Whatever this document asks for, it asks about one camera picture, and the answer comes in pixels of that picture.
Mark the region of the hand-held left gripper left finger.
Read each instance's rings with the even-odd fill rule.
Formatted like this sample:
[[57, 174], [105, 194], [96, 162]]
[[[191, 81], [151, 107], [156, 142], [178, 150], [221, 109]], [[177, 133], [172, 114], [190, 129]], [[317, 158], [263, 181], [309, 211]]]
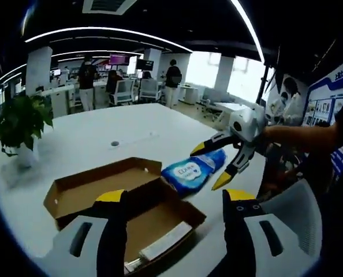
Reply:
[[99, 196], [53, 239], [43, 257], [47, 276], [123, 276], [127, 191]]

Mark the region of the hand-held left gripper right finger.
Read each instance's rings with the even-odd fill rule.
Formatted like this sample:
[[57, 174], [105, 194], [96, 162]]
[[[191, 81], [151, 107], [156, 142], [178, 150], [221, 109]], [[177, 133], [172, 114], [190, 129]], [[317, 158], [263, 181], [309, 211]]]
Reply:
[[297, 234], [257, 199], [243, 191], [222, 191], [226, 254], [210, 276], [303, 276], [315, 258]]

